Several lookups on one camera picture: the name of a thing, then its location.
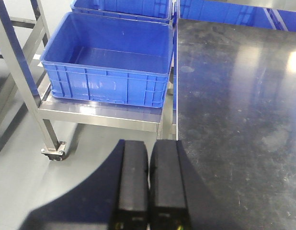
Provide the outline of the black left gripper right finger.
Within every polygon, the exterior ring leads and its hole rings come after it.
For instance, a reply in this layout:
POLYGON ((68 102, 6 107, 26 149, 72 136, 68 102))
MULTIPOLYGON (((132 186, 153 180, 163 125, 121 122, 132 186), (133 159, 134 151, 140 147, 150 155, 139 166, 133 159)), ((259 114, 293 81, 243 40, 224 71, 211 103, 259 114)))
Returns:
POLYGON ((149 167, 149 221, 152 230, 191 228, 175 140, 157 140, 149 167))

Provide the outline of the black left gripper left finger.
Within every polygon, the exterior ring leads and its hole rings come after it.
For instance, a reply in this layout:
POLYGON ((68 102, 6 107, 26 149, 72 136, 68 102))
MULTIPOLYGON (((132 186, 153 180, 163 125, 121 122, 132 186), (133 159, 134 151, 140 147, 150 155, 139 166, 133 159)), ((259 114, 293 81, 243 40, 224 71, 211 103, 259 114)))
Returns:
POLYGON ((125 140, 118 200, 110 230, 148 226, 148 154, 142 141, 125 140))

